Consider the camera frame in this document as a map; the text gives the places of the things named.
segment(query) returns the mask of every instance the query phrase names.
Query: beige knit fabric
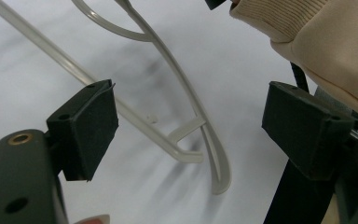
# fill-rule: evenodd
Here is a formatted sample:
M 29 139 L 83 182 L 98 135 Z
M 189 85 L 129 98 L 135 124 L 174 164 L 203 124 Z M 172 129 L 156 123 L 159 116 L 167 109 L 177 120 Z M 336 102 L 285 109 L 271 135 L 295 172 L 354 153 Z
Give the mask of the beige knit fabric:
M 230 14 L 268 35 L 278 53 L 358 112 L 358 1 L 241 0 Z

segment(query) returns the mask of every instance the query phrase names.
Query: screw hole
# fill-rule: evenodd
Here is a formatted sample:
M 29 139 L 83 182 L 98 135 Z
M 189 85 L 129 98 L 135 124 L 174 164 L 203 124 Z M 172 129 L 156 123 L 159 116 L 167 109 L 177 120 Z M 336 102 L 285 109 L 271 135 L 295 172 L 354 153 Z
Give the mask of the screw hole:
M 69 116 L 68 114 L 64 114 L 64 115 L 59 116 L 58 119 L 64 120 L 64 119 L 69 119 L 70 117 L 71 116 Z
M 19 198 L 14 200 L 13 202 L 9 203 L 5 208 L 5 211 L 8 214 L 13 214 L 20 212 L 26 205 L 28 204 L 28 199 L 26 198 Z
M 21 133 L 16 136 L 11 137 L 8 140 L 8 143 L 12 146 L 21 145 L 29 142 L 32 139 L 32 135 L 30 133 Z

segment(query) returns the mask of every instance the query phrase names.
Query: white surface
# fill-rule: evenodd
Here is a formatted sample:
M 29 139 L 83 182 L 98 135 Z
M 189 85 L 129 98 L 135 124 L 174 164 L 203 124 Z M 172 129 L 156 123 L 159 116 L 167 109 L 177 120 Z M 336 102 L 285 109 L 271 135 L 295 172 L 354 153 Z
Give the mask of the white surface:
M 203 0 L 131 1 L 182 65 L 231 161 L 233 180 L 211 194 L 210 166 L 181 164 L 119 117 L 120 127 L 94 179 L 66 182 L 71 222 L 109 214 L 112 223 L 262 223 L 281 178 L 285 155 L 261 129 L 271 80 L 294 83 L 290 64 L 269 40 Z M 165 133 L 193 118 L 172 72 L 150 43 L 113 35 L 71 1 L 6 1 Z M 112 22 L 139 28 L 113 1 L 87 1 Z M 0 18 L 0 138 L 47 130 L 46 118 L 82 85 Z M 198 133 L 182 146 L 204 152 Z

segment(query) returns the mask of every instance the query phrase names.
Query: white wire hanger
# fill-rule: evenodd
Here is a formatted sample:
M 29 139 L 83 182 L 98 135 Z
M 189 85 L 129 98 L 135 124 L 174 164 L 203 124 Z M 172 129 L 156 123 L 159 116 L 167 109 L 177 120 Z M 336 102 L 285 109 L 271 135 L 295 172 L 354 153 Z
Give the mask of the white wire hanger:
M 203 155 L 199 151 L 188 151 L 179 148 L 177 143 L 197 130 L 201 129 L 205 145 L 208 149 L 209 161 L 211 164 L 212 174 L 212 193 L 221 194 L 225 192 L 231 183 L 231 170 L 227 154 L 214 131 L 213 125 L 210 122 L 200 100 L 191 87 L 190 82 L 186 78 L 185 73 L 179 66 L 178 62 L 173 58 L 168 48 L 164 45 L 161 39 L 153 31 L 153 29 L 146 23 L 146 21 L 139 15 L 139 13 L 131 6 L 128 0 L 115 0 L 138 24 L 144 34 L 135 33 L 114 25 L 110 21 L 95 13 L 82 0 L 72 0 L 73 3 L 88 16 L 91 20 L 102 26 L 104 29 L 133 40 L 152 42 L 158 49 L 160 54 L 166 60 L 170 68 L 175 73 L 181 86 L 184 88 L 187 97 L 193 107 L 196 117 L 188 121 L 186 124 L 172 131 L 168 136 L 150 125 L 148 121 L 144 120 L 136 111 L 132 110 L 122 100 L 116 97 L 117 112 L 134 125 L 143 134 L 154 141 L 158 146 L 164 149 L 168 154 L 180 162 L 197 163 L 203 161 Z M 35 43 L 48 56 L 61 65 L 71 75 L 76 77 L 85 85 L 96 82 L 94 78 L 86 69 L 82 68 L 69 55 L 58 48 L 52 41 L 47 39 L 37 29 L 35 29 L 28 21 L 22 18 L 12 8 L 0 0 L 0 16 L 9 22 L 13 27 L 25 35 L 29 40 Z

